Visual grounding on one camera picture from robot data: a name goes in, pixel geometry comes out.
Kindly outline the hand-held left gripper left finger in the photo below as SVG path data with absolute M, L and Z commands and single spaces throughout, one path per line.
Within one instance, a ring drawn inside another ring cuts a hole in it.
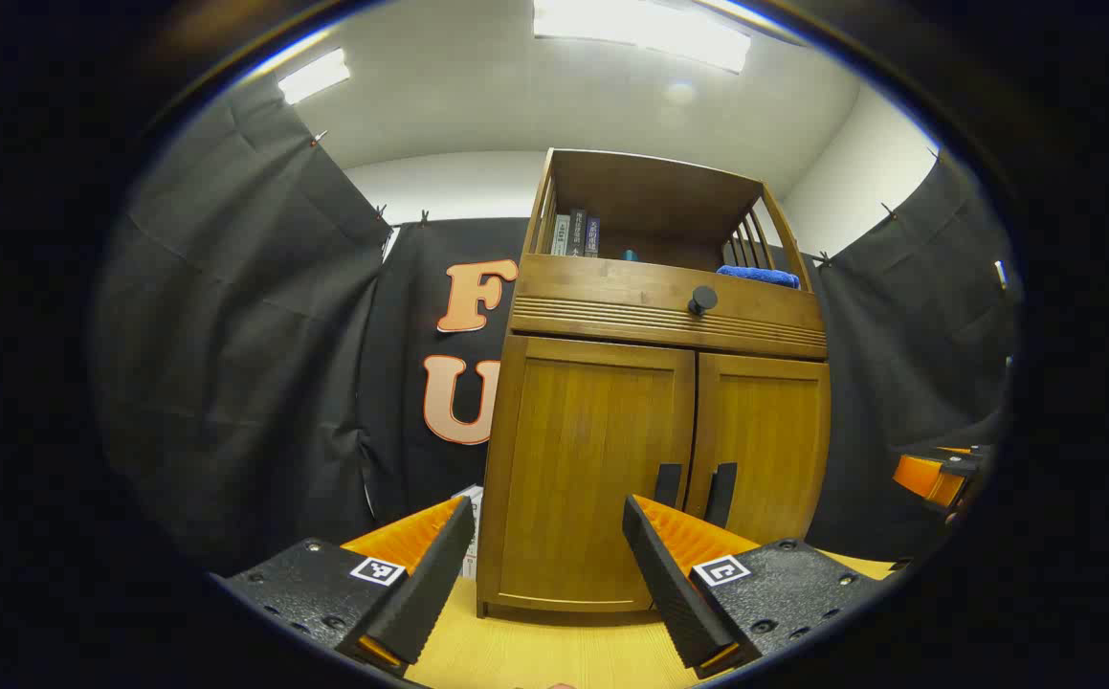
M 417 663 L 474 541 L 454 496 L 342 545 L 305 538 L 220 584 L 274 622 L 401 677 Z

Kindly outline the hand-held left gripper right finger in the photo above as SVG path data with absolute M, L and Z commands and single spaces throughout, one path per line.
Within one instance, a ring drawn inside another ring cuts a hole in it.
M 898 580 L 796 538 L 757 545 L 641 496 L 627 497 L 621 531 L 676 653 L 702 680 L 837 632 Z

